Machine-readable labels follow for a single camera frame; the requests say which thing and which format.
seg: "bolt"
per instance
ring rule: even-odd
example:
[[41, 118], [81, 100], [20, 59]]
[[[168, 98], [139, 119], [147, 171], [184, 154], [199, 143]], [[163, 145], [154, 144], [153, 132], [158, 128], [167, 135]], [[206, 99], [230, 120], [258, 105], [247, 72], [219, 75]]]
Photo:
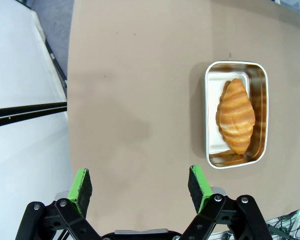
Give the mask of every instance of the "bolt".
[[222, 200], [222, 197], [220, 195], [217, 195], [217, 196], [214, 197], [214, 200], [216, 202], [220, 202]]
[[64, 207], [65, 205], [67, 205], [67, 201], [62, 200], [62, 201], [60, 202], [60, 206], [61, 206], [61, 207]]
[[36, 203], [34, 206], [33, 206], [33, 209], [34, 210], [39, 210], [40, 208], [40, 204]]
[[241, 202], [246, 204], [248, 202], [248, 198], [246, 196], [244, 196], [243, 198], [241, 198]]

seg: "golden brown croissant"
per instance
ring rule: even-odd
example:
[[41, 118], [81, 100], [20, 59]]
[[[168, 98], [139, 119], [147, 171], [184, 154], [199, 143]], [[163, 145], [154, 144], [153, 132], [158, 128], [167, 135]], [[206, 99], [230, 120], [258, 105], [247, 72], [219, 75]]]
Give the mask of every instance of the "golden brown croissant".
[[244, 154], [250, 144], [256, 117], [240, 79], [235, 78], [224, 86], [216, 121], [228, 146], [237, 154]]

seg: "rectangular metal container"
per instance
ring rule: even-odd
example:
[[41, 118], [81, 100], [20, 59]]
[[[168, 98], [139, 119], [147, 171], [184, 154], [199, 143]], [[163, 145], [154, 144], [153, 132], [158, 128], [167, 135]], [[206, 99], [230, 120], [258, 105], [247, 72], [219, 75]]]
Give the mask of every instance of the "rectangular metal container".
[[[255, 125], [250, 145], [243, 155], [236, 154], [223, 140], [216, 122], [217, 107], [226, 81], [240, 79], [251, 101]], [[216, 61], [206, 70], [202, 85], [205, 104], [205, 146], [208, 163], [216, 169], [253, 164], [265, 153], [268, 134], [268, 77], [257, 63]]]

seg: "tabletop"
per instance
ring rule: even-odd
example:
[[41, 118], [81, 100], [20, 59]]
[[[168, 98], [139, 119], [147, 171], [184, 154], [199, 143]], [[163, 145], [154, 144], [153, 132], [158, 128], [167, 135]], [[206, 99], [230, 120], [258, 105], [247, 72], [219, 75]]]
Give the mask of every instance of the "tabletop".
[[[263, 158], [214, 169], [204, 152], [200, 78], [221, 60], [262, 65], [269, 119]], [[196, 212], [189, 166], [266, 220], [300, 208], [300, 15], [269, 0], [76, 1], [68, 62], [72, 166], [89, 168], [87, 220], [183, 232]]]

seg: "gray floor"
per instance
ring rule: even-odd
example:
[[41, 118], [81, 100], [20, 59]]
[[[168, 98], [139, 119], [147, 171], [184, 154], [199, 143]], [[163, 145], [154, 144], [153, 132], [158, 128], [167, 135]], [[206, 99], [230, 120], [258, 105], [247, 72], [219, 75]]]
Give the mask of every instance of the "gray floor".
[[68, 50], [74, 0], [27, 0], [64, 74], [68, 76]]

